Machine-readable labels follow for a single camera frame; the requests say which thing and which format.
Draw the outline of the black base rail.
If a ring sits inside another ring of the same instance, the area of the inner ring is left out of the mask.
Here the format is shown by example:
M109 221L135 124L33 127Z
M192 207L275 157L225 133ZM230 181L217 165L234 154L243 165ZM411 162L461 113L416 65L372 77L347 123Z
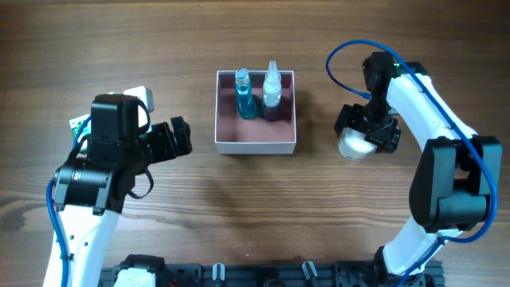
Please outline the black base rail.
M156 286L180 287L360 287L394 286L398 277L386 283L378 283L369 278L371 261L338 261L334 264L314 263L314 274L305 275L302 265L227 265L225 272L214 271L212 265L166 264L163 275L170 276L169 283ZM120 265L103 268L97 286L114 286L119 277ZM441 261L427 263L424 272L410 275L400 286L445 287L444 270Z

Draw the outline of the green white soap box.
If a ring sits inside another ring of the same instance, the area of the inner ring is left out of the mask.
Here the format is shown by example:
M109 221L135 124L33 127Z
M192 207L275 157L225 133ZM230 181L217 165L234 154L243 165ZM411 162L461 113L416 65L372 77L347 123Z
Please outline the green white soap box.
M82 136L91 133L91 115L85 114L69 121L71 132L73 134L73 147L78 145Z

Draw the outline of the white box with pink interior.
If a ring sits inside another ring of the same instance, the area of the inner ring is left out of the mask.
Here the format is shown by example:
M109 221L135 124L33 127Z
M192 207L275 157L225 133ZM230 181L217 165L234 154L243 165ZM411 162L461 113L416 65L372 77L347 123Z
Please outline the white box with pink interior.
M224 155L292 154L296 147L295 73L283 70L280 118L270 122L260 114L244 120L237 112L235 72L219 70L216 75L214 142Z

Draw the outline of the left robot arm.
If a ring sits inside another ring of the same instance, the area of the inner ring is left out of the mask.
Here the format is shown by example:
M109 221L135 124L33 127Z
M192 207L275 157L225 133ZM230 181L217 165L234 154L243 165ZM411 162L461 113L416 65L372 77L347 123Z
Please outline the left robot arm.
M89 134L76 140L50 180L46 204L54 239L43 284L96 286L126 196L149 166L192 151L181 117L139 124L149 113L135 96L101 94L91 104Z

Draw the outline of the cotton swab round container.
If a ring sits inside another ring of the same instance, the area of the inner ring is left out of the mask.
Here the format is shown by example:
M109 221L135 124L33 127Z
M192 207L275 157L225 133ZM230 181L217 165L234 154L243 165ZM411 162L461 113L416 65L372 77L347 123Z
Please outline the cotton swab round container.
M350 160L360 160L376 148L375 144L365 140L362 132L352 128L345 128L339 139L339 153Z

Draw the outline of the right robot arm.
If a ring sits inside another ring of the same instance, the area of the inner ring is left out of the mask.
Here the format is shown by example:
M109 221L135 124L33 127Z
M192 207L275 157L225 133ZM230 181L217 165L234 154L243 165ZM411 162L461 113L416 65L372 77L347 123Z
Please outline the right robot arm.
M403 285L445 244L473 242L493 223L503 151L496 137L478 135L452 112L420 63L374 52L362 70L368 102L343 106L334 126L339 153L357 160L395 152L396 115L422 150L410 185L411 216L369 270L375 284Z

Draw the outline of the clear spray bottle blue label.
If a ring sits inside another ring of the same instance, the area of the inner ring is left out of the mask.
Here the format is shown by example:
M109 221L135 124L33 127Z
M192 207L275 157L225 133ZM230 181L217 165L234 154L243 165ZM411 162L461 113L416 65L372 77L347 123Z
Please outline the clear spray bottle blue label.
M279 119L281 92L281 73L277 68L277 63L270 61L263 83L263 112L264 118L269 122Z

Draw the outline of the teal mouthwash bottle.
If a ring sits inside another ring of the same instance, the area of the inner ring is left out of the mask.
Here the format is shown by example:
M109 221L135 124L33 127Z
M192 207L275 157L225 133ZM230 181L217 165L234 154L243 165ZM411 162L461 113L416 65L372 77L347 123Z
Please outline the teal mouthwash bottle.
M235 92L237 98L237 111L244 120L257 117L257 106L252 95L252 82L249 71L240 68L235 72Z

